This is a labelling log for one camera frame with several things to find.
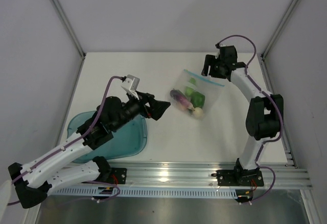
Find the purple eggplant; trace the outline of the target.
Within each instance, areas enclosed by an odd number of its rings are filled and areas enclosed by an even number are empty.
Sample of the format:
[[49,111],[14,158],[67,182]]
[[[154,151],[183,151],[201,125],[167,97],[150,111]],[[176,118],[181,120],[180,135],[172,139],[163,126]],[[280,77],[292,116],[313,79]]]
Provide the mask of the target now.
[[172,89],[170,91],[170,97],[176,102],[181,109],[188,109],[193,111],[195,108],[193,104],[187,99],[187,97],[178,89]]

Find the clear zip top bag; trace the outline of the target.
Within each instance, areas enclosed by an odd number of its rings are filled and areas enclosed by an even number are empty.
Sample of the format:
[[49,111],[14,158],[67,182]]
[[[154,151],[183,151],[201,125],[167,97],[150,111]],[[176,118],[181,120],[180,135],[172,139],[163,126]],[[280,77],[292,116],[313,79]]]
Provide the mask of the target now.
[[225,86],[225,79],[202,76],[184,69],[167,96],[175,108],[194,119],[202,120]]

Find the green bell pepper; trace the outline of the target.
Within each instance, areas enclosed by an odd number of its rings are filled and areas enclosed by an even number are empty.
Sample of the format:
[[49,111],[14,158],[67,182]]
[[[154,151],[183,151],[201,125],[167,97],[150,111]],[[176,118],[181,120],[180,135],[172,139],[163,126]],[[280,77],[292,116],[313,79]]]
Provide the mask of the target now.
[[194,108],[200,107],[203,108],[205,104],[205,95],[203,95],[200,92],[194,92],[191,95],[191,103],[194,106]]

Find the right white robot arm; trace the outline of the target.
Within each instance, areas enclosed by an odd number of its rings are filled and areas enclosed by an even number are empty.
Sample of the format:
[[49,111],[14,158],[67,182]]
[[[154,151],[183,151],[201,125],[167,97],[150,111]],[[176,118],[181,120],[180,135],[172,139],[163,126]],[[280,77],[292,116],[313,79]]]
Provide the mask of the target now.
[[242,155],[232,171],[234,181],[245,185],[260,172],[258,160],[267,143],[278,141],[283,130],[284,99],[262,89],[250,76],[248,66],[238,61],[235,46],[220,46],[219,52],[206,55],[203,76],[227,79],[249,102],[245,126],[249,135]]

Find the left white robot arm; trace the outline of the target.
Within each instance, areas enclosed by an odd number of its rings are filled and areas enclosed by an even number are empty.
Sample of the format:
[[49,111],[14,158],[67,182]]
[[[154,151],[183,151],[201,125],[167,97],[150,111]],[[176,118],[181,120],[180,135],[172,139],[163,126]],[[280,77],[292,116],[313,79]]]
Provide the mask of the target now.
[[42,203],[56,190],[84,182],[108,183],[112,168],[103,156],[96,156],[82,166],[65,168],[113,139],[113,135],[137,116],[159,120],[168,107],[154,95],[137,92],[128,102],[116,96],[103,97],[93,116],[67,138],[66,142],[38,159],[13,163],[8,167],[18,202],[24,209]]

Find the blue plastic tray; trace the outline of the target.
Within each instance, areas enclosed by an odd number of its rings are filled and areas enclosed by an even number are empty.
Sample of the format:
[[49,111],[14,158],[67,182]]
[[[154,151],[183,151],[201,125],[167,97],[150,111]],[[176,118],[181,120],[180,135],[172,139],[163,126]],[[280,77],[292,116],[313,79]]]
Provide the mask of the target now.
[[146,147],[147,139],[146,119],[139,115],[113,133],[113,138],[109,142],[75,159],[73,162],[78,164],[86,163],[96,156],[104,157],[107,160],[131,157],[137,155]]

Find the right aluminium frame post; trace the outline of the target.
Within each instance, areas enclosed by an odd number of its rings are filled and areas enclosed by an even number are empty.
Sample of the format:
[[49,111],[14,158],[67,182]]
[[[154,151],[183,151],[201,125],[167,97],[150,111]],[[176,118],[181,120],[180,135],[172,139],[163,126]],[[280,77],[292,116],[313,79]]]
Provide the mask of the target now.
[[279,37],[282,35],[284,28],[287,26],[300,2],[301,0],[290,0],[290,2],[288,3],[281,19],[279,20],[276,28],[274,29],[271,37],[269,38],[268,43],[265,45],[265,48],[261,53],[261,58],[263,61],[266,60],[269,53],[272,51],[273,47],[277,43]]

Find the aluminium frame post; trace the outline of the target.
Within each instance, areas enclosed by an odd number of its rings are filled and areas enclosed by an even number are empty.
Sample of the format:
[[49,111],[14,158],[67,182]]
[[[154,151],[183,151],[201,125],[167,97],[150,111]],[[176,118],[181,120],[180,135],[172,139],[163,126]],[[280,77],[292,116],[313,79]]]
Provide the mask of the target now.
[[279,37],[282,35],[284,28],[287,26],[300,2],[301,0],[290,0],[290,2],[288,3],[281,19],[279,20],[276,28],[274,29],[271,37],[269,38],[268,43],[265,45],[265,48],[261,53],[261,58],[263,61],[266,60],[269,53],[272,51],[273,47],[277,43]]
[[76,33],[60,3],[60,0],[50,0],[59,20],[61,21],[61,24],[63,25],[65,31],[67,32],[71,42],[73,43],[76,51],[78,52],[79,56],[84,59],[86,56],[85,51],[82,48],[82,45],[80,41],[78,40]]

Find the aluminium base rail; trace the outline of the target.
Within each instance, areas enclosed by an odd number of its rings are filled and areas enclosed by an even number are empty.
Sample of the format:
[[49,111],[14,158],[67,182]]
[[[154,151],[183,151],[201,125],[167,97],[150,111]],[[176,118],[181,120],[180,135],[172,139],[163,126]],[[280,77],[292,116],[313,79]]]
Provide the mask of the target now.
[[[232,169],[231,163],[177,163],[177,162],[109,162],[111,167],[126,168],[125,186],[166,188],[217,187],[211,174],[220,169]],[[306,169],[280,164],[270,164],[275,172],[274,189],[312,189]]]

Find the left aluminium frame post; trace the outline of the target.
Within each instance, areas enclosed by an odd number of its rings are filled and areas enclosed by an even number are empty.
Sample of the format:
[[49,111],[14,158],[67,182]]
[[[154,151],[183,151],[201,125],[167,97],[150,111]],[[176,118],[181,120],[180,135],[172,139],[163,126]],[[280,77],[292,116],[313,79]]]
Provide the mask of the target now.
[[63,25],[65,31],[67,32],[71,42],[73,43],[76,51],[78,52],[79,56],[84,59],[86,56],[85,51],[82,48],[82,45],[80,41],[78,40],[76,33],[60,3],[60,0],[50,0],[59,20],[61,21],[61,24]]

